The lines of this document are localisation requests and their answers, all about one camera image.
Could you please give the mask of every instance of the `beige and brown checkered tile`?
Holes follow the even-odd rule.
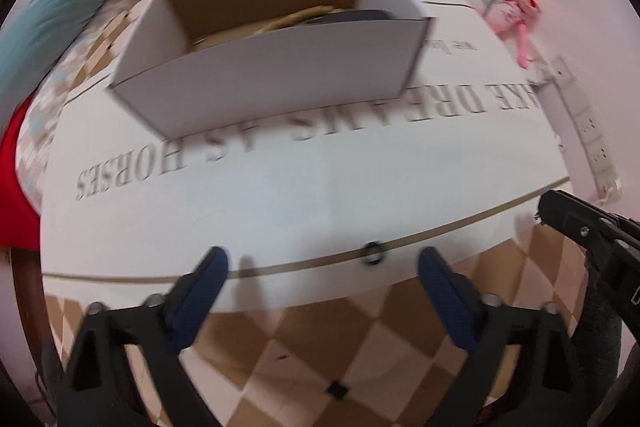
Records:
[[[106,68],[118,56],[129,38],[131,24],[140,16],[149,0],[137,3],[129,12],[121,12],[108,22],[84,58],[84,65],[76,74],[72,87]]]
[[[508,240],[452,265],[482,292],[538,309],[558,304],[573,333],[582,311],[584,254],[536,225],[524,245]],[[81,305],[47,296],[64,362]],[[130,350],[134,377],[158,425],[169,425],[146,364]],[[491,396],[508,387],[517,346],[505,352]],[[348,298],[279,310],[210,314],[180,359],[223,426],[423,425],[466,360],[453,345],[417,279]],[[342,400],[328,393],[344,385]]]

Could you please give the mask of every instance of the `black lettering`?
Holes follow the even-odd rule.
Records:
[[[419,122],[423,120],[431,120],[427,105],[424,103],[424,97],[422,96],[421,89],[423,87],[407,87],[402,94],[402,97],[408,102],[409,110],[417,111],[417,114],[406,114],[404,117],[408,122]]]
[[[122,187],[131,181],[131,157],[133,151],[118,156],[118,174],[116,174],[116,187]]]
[[[520,84],[520,87],[525,93],[527,93],[527,96],[529,97],[529,100],[531,101],[531,103],[535,107],[540,107],[538,105],[538,97],[536,96],[536,93],[533,91],[533,89],[531,89],[531,87],[528,84]]]
[[[453,97],[449,92],[449,86],[426,86],[426,88],[427,93],[436,102],[435,108],[439,115],[460,116],[460,111],[456,107],[456,102],[454,102]]]
[[[308,118],[300,118],[296,114],[288,114],[287,121],[298,131],[292,134],[295,142],[310,140],[316,135],[316,126]]]
[[[242,142],[244,142],[244,150],[246,152],[254,150],[254,133],[252,133],[252,130],[257,127],[258,123],[255,120],[241,122],[238,124],[238,131],[240,132]]]
[[[80,172],[78,176],[78,181],[76,182],[76,187],[78,188],[78,192],[76,192],[76,201],[80,201],[84,196],[84,177],[86,176],[86,169]]]
[[[474,91],[473,86],[469,86],[469,85],[456,86],[456,94],[458,96],[458,100],[460,101],[460,105],[465,109],[465,111],[472,112],[475,114],[479,112],[486,112],[486,109],[482,105],[482,100],[480,100],[480,97]],[[466,97],[467,94],[471,97],[473,105],[469,103]]]
[[[177,140],[169,140],[166,142],[162,142],[162,160],[161,160],[161,170],[160,174],[167,174],[170,171],[179,171],[180,169],[184,169],[184,162],[182,158],[182,147],[184,145],[184,141],[182,138],[178,138]],[[171,169],[168,166],[169,158],[172,156],[175,157],[175,169]]]
[[[109,172],[107,170],[107,167],[109,166],[109,163],[113,162],[116,158],[110,158],[108,159],[104,165],[102,166],[102,181],[104,182],[102,184],[102,187],[100,187],[100,192],[106,192],[107,190],[109,190],[109,188],[111,187],[111,181],[113,180],[113,174],[111,174],[111,172]]]
[[[389,125],[389,115],[386,113],[386,108],[388,107],[388,103],[384,100],[374,100],[373,102],[369,102],[371,109],[375,113],[375,115],[380,120],[382,125]]]
[[[325,134],[336,134],[338,130],[338,122],[342,120],[349,130],[358,131],[362,129],[353,118],[351,111],[346,105],[334,105],[333,107],[323,107],[322,115],[326,121],[327,132]]]
[[[506,87],[511,94],[514,94],[518,98],[518,107],[517,107],[518,109],[529,108],[529,106],[527,105],[527,102],[524,100],[524,98],[522,97],[522,94],[518,90],[518,84],[502,84],[502,85]]]
[[[498,107],[500,109],[513,109],[507,97],[505,97],[502,89],[500,88],[500,84],[485,84],[484,87],[494,95],[496,102],[498,103]]]
[[[98,192],[98,177],[100,175],[100,164],[98,163],[98,165],[94,165],[93,167],[91,167],[87,172],[87,174],[91,176],[91,180],[89,181],[90,183],[89,191],[87,192],[86,196],[87,197],[95,196]]]
[[[145,159],[145,151],[148,151],[147,156],[147,161],[146,161],[146,169],[143,168],[143,162]],[[136,178],[143,182],[144,180],[146,180],[150,175],[151,175],[151,171],[154,169],[154,163],[156,161],[156,149],[153,146],[153,144],[149,144],[149,145],[145,145],[140,152],[138,153],[138,156],[136,158],[136,168],[135,168],[135,172],[136,172]]]
[[[445,41],[428,41],[428,45],[432,49],[440,49],[444,51],[447,55],[452,55],[453,53],[447,47],[447,43]]]
[[[204,136],[204,141],[209,145],[215,147],[215,152],[213,154],[207,155],[208,162],[217,162],[218,160],[222,160],[226,156],[226,141],[220,137],[213,136],[212,131],[209,131]]]

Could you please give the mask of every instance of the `blue gripper pad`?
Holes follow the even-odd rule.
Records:
[[[433,247],[420,252],[418,277],[453,343],[471,354],[482,315],[480,295],[471,281],[454,273]]]
[[[193,344],[227,275],[226,252],[220,247],[213,247],[193,273],[175,283],[169,292],[164,315],[170,351],[177,353]]]

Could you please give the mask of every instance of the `open cardboard box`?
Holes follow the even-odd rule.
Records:
[[[392,19],[253,34],[258,23],[315,6],[386,10]],[[429,24],[419,0],[150,0],[110,88],[166,139],[395,98]]]

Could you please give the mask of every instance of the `pink stuffed toy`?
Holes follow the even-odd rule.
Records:
[[[536,0],[502,0],[484,12],[484,18],[492,31],[499,35],[512,28],[518,33],[518,65],[529,68],[527,58],[527,27],[540,15]]]

